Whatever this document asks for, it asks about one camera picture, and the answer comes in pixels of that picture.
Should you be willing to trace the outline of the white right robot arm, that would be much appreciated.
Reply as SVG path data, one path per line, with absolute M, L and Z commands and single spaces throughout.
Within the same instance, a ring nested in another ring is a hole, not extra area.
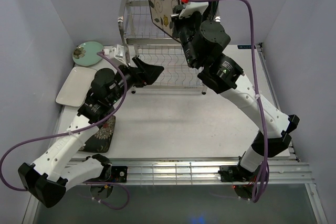
M 202 71 L 198 78 L 205 86 L 236 105 L 259 131 L 236 166 L 221 172 L 227 181 L 247 181 L 260 171 L 265 158 L 274 157 L 288 148 L 290 133 L 300 119 L 286 115 L 256 92 L 242 67 L 223 53 L 230 43 L 224 27 L 204 19 L 200 12 L 187 18 L 172 16 L 173 38 L 181 42 L 187 64 Z

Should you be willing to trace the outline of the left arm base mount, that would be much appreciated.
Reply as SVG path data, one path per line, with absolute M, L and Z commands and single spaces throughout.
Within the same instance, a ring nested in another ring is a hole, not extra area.
M 103 170 L 100 175 L 100 180 L 102 182 L 112 182 L 112 183 L 126 183 L 128 175 L 127 166 L 114 166 L 112 162 L 103 157 L 102 159 Z

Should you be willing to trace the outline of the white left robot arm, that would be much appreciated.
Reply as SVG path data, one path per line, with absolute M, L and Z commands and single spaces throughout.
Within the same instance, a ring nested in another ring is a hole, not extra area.
M 114 104 L 119 103 L 130 88 L 153 84 L 164 70 L 138 57 L 132 60 L 134 67 L 120 65 L 116 72 L 110 68 L 98 70 L 67 132 L 32 164 L 23 163 L 19 167 L 25 189 L 45 207 L 53 207 L 66 191 L 87 180 L 111 180 L 111 162 L 101 154 L 88 156 L 84 162 L 70 168 L 67 164 L 103 127 L 106 116 L 114 112 Z

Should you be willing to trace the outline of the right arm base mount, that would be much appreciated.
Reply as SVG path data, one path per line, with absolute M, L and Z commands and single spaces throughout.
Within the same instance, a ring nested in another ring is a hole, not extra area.
M 240 165 L 222 165 L 219 167 L 218 173 L 220 174 L 221 182 L 252 182 L 257 176 L 260 167 L 261 165 L 253 172 L 250 172 Z

